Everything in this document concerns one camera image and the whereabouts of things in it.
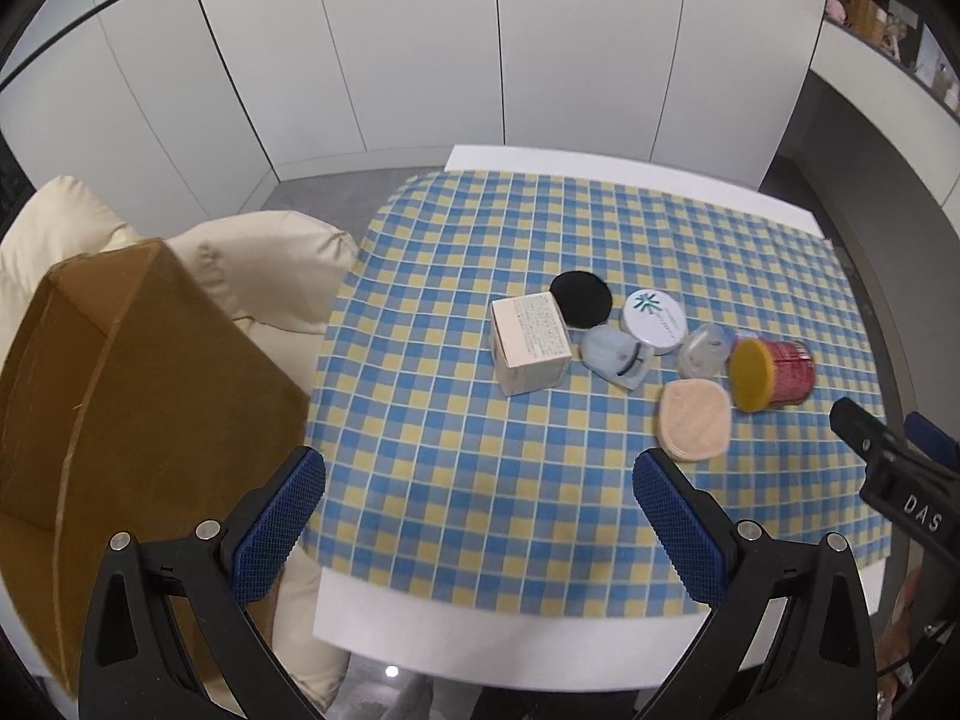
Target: red can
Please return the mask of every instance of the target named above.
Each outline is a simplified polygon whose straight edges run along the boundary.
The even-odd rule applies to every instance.
[[[813,355],[802,341],[743,338],[730,357],[733,402],[744,412],[803,403],[815,380]]]

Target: metal screw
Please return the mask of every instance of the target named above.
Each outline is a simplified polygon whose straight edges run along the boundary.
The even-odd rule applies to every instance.
[[[840,533],[827,533],[827,545],[834,552],[843,552],[847,549],[847,540]]]
[[[763,536],[763,528],[757,525],[752,519],[745,519],[736,526],[736,531],[740,533],[747,541],[756,541]]]
[[[120,531],[120,533],[114,533],[110,540],[110,549],[119,552],[121,549],[126,549],[128,543],[130,543],[130,534],[127,531]]]
[[[197,526],[197,538],[202,541],[210,541],[213,536],[220,532],[220,524],[215,519],[205,519]]]

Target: gray wall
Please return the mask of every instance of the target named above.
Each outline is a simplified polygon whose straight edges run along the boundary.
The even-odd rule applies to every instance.
[[[960,437],[960,240],[899,153],[809,74],[781,153],[819,194],[860,271],[904,413]]]

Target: cardboard box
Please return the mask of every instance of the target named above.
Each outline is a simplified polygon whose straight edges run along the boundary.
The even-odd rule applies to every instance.
[[[873,0],[844,0],[847,25],[865,40],[879,46],[887,14]]]
[[[0,571],[69,693],[109,538],[181,538],[226,517],[302,442],[306,410],[163,242],[44,276],[0,374]],[[269,599],[248,610],[269,640]]]
[[[490,304],[493,371],[503,394],[557,386],[573,352],[551,293],[503,298]]]

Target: yellow lid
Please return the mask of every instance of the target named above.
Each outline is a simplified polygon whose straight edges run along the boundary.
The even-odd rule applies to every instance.
[[[774,358],[759,338],[738,341],[730,356],[730,389],[736,408],[759,412],[774,395]]]

